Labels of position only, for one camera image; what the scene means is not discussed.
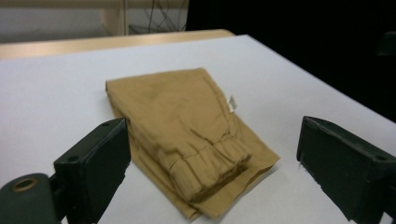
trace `wooden table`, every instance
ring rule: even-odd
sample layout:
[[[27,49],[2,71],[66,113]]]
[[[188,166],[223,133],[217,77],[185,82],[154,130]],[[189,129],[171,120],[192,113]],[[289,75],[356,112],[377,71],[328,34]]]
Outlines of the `wooden table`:
[[[50,56],[98,49],[176,43],[226,36],[234,36],[234,34],[227,30],[206,30],[3,44],[0,45],[0,60]]]

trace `clothing tag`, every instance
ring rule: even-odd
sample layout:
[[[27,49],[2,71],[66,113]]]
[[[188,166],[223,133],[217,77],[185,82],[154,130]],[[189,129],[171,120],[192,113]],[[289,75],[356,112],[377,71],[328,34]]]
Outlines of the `clothing tag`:
[[[230,96],[230,99],[227,101],[227,104],[228,104],[228,107],[230,107],[231,113],[233,113],[235,111],[236,107],[238,106],[232,95]]]

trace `khaki pants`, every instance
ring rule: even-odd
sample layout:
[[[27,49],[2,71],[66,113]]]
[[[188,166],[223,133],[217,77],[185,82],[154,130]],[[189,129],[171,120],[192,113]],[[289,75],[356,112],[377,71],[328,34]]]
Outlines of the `khaki pants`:
[[[203,68],[106,82],[133,162],[189,219],[217,218],[279,159]]]

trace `white table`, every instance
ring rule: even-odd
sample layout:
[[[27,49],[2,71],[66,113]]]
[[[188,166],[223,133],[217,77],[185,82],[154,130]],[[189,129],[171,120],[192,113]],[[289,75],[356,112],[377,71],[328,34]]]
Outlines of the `white table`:
[[[296,160],[304,115],[326,119],[396,155],[396,124],[347,98],[248,35],[0,61],[0,185],[52,163],[113,119],[105,81],[204,67],[236,113],[280,157],[221,220],[349,223]],[[384,217],[381,223],[390,223]],[[190,223],[134,165],[100,223]]]

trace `folded pants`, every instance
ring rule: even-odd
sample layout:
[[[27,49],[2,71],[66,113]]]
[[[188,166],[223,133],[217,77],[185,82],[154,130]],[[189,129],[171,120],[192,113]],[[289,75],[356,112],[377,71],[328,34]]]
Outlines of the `folded pants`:
[[[279,157],[230,112],[203,68],[106,82],[133,162],[187,217],[220,217]]]

